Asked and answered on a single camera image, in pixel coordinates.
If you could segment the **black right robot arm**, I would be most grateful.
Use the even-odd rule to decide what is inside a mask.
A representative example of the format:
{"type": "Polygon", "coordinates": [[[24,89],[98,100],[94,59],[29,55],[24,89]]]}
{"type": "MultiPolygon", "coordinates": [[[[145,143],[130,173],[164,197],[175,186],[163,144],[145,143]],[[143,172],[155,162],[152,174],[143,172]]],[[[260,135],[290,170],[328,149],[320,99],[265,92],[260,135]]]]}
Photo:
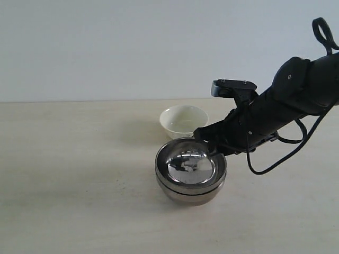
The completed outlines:
{"type": "Polygon", "coordinates": [[[198,128],[194,138],[208,141],[225,155],[253,150],[273,140],[290,122],[307,115],[321,115],[338,97],[338,54],[317,60],[292,57],[262,94],[250,81],[218,79],[214,97],[233,98],[236,108],[224,120],[198,128]]]}

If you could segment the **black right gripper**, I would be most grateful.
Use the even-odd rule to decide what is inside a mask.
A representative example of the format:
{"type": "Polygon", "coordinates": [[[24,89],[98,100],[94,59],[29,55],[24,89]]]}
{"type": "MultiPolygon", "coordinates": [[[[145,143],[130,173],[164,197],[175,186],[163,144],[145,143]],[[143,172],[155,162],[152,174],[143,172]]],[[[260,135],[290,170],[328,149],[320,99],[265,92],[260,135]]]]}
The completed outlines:
{"type": "Polygon", "coordinates": [[[208,154],[229,156],[253,150],[272,137],[278,129],[278,103],[268,93],[234,89],[236,109],[224,121],[199,127],[193,132],[198,141],[208,141],[208,154]]]}

